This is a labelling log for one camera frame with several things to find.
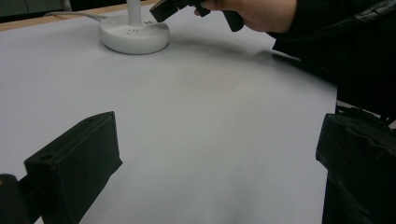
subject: person's hand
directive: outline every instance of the person's hand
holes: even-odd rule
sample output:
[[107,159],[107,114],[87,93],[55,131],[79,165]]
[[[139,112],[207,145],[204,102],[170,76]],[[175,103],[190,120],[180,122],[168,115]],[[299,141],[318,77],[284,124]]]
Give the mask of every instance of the person's hand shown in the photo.
[[209,10],[231,10],[241,15],[245,25],[258,32],[285,33],[291,27],[297,0],[205,0]]

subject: dark clothing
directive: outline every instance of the dark clothing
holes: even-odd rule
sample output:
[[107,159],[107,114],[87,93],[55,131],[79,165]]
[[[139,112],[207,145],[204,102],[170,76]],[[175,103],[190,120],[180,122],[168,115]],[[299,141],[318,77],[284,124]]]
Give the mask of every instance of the dark clothing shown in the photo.
[[396,0],[381,2],[298,0],[290,30],[270,34],[274,49],[326,68],[344,101],[383,113],[396,101]]

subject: black device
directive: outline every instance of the black device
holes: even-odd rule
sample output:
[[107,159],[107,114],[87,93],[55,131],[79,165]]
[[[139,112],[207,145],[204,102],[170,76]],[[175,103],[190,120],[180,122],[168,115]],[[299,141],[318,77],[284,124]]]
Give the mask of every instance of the black device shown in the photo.
[[79,122],[25,162],[27,175],[0,175],[0,224],[76,224],[122,165],[114,112]]
[[323,224],[394,223],[396,133],[358,108],[327,114],[317,160],[329,171]]
[[[204,17],[210,13],[210,10],[201,7],[201,3],[204,1],[205,0],[162,0],[149,11],[157,22],[165,21],[186,6],[196,7],[201,17]],[[223,14],[233,32],[237,32],[244,27],[244,21],[237,12],[223,11]]]

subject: round base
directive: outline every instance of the round base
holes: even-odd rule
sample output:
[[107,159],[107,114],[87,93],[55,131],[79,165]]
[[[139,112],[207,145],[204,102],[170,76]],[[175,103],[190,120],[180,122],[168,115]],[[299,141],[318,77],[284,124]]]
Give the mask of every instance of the round base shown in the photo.
[[165,23],[144,21],[141,26],[128,25],[128,16],[101,20],[99,36],[110,49],[126,54],[149,54],[164,49],[169,43],[169,28]]

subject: white table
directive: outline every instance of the white table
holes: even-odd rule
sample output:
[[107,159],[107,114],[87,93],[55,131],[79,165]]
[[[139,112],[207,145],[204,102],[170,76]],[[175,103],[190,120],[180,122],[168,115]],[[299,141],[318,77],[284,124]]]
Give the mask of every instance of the white table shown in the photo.
[[115,111],[124,164],[81,223],[320,223],[336,88],[274,59],[268,35],[192,10],[143,56],[104,47],[89,18],[0,33],[0,172],[21,179],[34,152]]

